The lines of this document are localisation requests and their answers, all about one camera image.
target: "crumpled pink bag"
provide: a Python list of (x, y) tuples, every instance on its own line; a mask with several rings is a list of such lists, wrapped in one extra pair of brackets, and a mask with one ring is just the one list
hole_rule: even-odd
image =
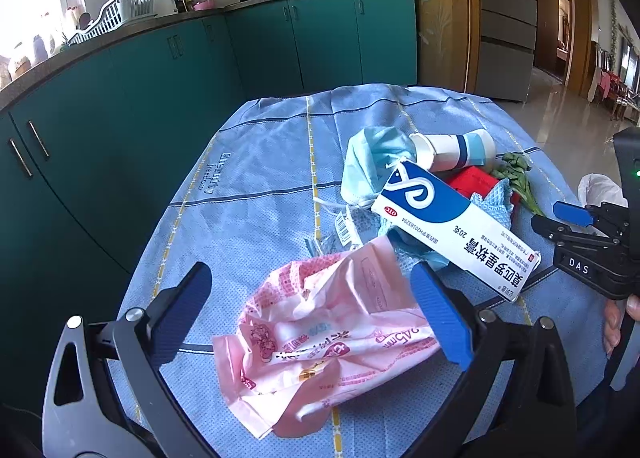
[(213, 337), (226, 405), (256, 438), (319, 430), (331, 407), (383, 384), (439, 345), (387, 237), (293, 261)]

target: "metal screw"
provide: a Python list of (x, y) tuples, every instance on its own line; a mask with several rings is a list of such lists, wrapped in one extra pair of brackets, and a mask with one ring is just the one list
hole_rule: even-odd
[(124, 314), (124, 317), (127, 321), (137, 321), (145, 314), (145, 311), (142, 308), (130, 308), (127, 310), (127, 313)]
[(82, 317), (79, 315), (72, 315), (66, 322), (69, 328), (78, 328), (82, 324)]
[(554, 322), (548, 317), (541, 317), (540, 326), (542, 326), (545, 330), (551, 330), (554, 327)]
[(478, 317), (483, 323), (493, 323), (497, 318), (493, 310), (481, 310)]

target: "kitchen counter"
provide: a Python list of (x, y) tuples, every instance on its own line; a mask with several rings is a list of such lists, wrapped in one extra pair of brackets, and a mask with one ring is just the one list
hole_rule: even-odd
[(55, 76), (55, 74), (62, 71), (67, 66), (70, 66), (76, 61), (81, 60), (94, 52), (116, 44), (117, 42), (142, 34), (143, 32), (161, 29), (179, 22), (205, 18), (206, 16), (231, 12), (273, 1), (276, 0), (248, 0), (246, 2), (228, 5), (220, 9), (179, 13), (170, 16), (162, 16), (160, 18), (150, 18), (131, 25), (122, 26), (114, 31), (107, 32), (106, 34), (101, 34), (100, 36), (92, 38), (82, 44), (72, 45), (52, 58), (49, 58), (48, 60), (31, 68), (28, 72), (0, 90), (0, 115), (4, 109), (19, 100), (22, 95), (30, 92), (50, 77)]

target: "white plastic bag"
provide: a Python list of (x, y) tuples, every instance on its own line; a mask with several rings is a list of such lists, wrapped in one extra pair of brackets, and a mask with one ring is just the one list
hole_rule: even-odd
[(578, 184), (578, 200), (584, 207), (587, 204), (599, 206), (602, 202), (627, 207), (622, 188), (606, 175), (591, 173), (584, 175)]

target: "dish rack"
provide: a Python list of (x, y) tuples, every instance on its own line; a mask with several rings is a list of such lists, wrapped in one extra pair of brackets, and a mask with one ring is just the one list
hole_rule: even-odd
[(69, 44), (81, 44), (126, 23), (151, 16), (155, 16), (154, 0), (109, 0), (100, 9), (98, 19), (86, 30), (71, 36)]

